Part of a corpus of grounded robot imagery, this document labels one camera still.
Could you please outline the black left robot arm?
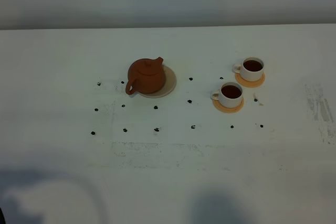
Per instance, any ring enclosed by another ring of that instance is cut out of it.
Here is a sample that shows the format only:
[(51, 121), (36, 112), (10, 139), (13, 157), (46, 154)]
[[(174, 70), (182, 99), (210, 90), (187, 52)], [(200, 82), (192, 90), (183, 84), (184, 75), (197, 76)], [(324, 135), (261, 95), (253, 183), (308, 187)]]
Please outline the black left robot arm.
[(6, 224), (6, 220), (1, 209), (0, 209), (0, 224)]

